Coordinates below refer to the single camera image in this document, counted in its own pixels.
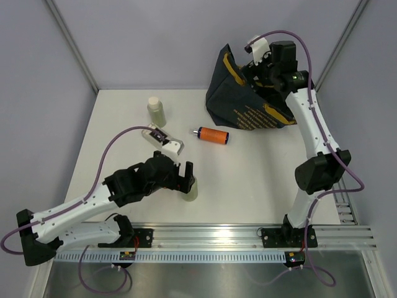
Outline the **green bottle front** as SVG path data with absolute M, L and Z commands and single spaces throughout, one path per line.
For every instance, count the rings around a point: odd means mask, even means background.
M 182 193 L 181 198 L 186 202 L 192 202 L 196 200 L 197 196 L 198 196 L 198 183 L 196 179 L 193 185 L 191 186 L 190 191 L 187 194 Z

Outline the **green bottle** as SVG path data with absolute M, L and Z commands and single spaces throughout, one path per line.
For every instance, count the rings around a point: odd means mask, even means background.
M 198 196 L 198 183 L 196 179 L 193 185 L 191 186 L 190 191 L 187 194 L 182 193 L 181 198 L 186 202 L 192 202 L 196 200 L 197 196 Z
M 166 125 L 163 104 L 158 97 L 150 97 L 148 99 L 147 109 L 153 124 L 158 127 L 164 127 Z

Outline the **navy canvas bag yellow handles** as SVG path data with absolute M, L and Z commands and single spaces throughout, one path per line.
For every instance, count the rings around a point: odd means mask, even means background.
M 286 104 L 290 93 L 313 86 L 306 70 L 298 70 L 297 47 L 293 41 L 270 44 L 273 67 L 270 80 L 279 96 L 259 96 L 247 84 L 243 66 L 239 67 L 229 45 L 219 52 L 205 107 L 217 126 L 241 130 L 281 129 L 296 120 Z

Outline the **orange spray bottle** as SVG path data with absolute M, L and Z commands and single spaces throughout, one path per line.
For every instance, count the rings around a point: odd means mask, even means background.
M 199 127 L 198 129 L 192 129 L 192 135 L 195 135 L 199 140 L 206 142 L 217 143 L 226 145 L 229 141 L 229 133 L 221 130 L 210 129 L 207 127 Z

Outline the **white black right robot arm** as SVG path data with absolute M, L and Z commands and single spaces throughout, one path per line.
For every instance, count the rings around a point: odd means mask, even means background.
M 253 61 L 248 73 L 259 86 L 270 83 L 292 112 L 306 150 L 307 160 L 295 169 L 298 185 L 293 207 L 279 228 L 262 228 L 265 248 L 314 248 L 316 235 L 311 218 L 320 195 L 339 182 L 351 161 L 349 150 L 341 150 L 319 109 L 310 74 L 298 70 L 293 41 L 268 43 L 254 38 L 245 48 Z

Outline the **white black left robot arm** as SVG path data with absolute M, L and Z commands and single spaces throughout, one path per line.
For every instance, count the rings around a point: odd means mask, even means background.
M 110 222 L 89 223 L 88 219 L 127 204 L 140 202 L 160 189 L 190 194 L 196 182 L 194 164 L 180 164 L 155 151 L 144 163 L 117 170 L 85 196 L 43 212 L 24 209 L 17 213 L 22 254 L 26 266 L 36 266 L 71 248 L 98 244 L 101 248 L 127 247 L 134 230 L 125 215 Z

